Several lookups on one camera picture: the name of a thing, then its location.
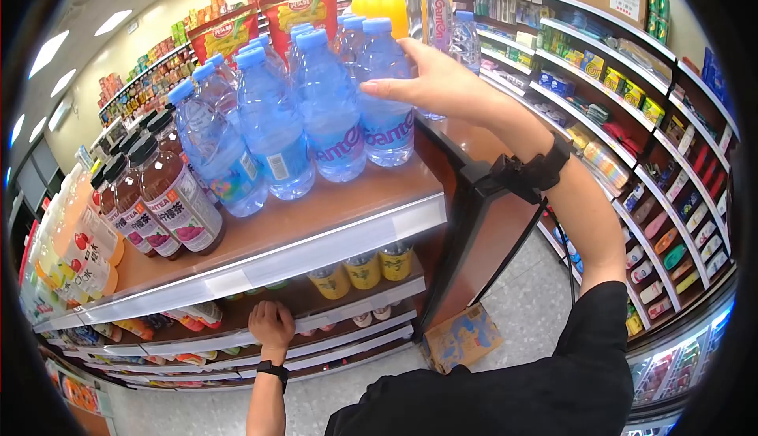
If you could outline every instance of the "tiled floor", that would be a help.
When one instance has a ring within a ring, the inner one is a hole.
[[[505,340],[471,366],[474,372],[532,362],[551,355],[569,317],[566,269],[539,231],[482,299]],[[329,415],[355,403],[385,374],[425,366],[417,348],[357,368],[287,385],[287,435],[323,434]],[[118,436],[237,436],[245,433],[249,391],[170,393],[109,390]]]

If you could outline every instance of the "hand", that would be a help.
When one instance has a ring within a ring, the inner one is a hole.
[[[262,359],[264,354],[269,354],[267,359],[274,360],[271,357],[277,357],[276,360],[279,360],[280,357],[284,361],[289,342],[295,335],[295,321],[289,314],[289,309],[279,301],[260,301],[247,319],[247,328],[261,343]]]
[[[447,117],[477,123],[473,110],[502,94],[466,67],[435,48],[412,39],[398,39],[403,51],[418,65],[415,79],[376,79],[361,90],[379,99],[397,100]]]

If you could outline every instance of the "cable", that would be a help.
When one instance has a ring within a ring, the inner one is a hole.
[[[563,232],[563,227],[561,227],[561,223],[558,222],[558,218],[555,216],[555,213],[547,208],[547,201],[543,203],[545,212],[550,216],[551,219],[553,219],[553,222],[555,223],[555,227],[558,229],[558,232],[561,233],[561,243],[563,244],[563,250],[566,254],[566,266],[568,266],[568,286],[571,288],[571,307],[574,307],[574,304],[576,304],[576,298],[575,298],[575,291],[574,291],[574,274],[572,273],[572,261],[571,257],[569,256],[569,245],[566,243],[566,235]]]

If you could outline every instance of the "wall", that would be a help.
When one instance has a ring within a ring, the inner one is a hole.
[[[89,148],[102,131],[98,117],[100,108],[97,105],[100,99],[99,79],[116,72],[126,80],[128,72],[137,63],[137,58],[171,35],[172,24],[184,18],[190,8],[202,8],[209,1],[157,0],[131,19],[139,22],[139,28],[128,34],[125,23],[103,50],[92,56],[92,62],[71,86],[74,99],[71,112],[62,119],[62,124],[56,131],[51,132],[45,128],[45,138],[63,172],[68,173],[76,164],[73,153],[79,146]],[[244,0],[227,0],[227,3],[241,1]]]

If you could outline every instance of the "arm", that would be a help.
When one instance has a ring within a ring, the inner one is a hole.
[[[524,163],[545,155],[553,135],[526,108],[498,92],[447,55],[410,38],[398,40],[418,65],[411,80],[380,79],[361,84],[365,93],[404,101],[486,128]],[[561,181],[546,191],[564,232],[582,256],[581,293],[603,281],[625,283],[625,246],[619,220],[587,168],[574,156]]]
[[[287,346],[295,334],[295,322],[287,308],[281,303],[260,301],[248,317],[248,329],[261,343],[261,361],[284,364]],[[276,375],[257,374],[247,412],[247,436],[283,436],[285,421],[281,381]]]

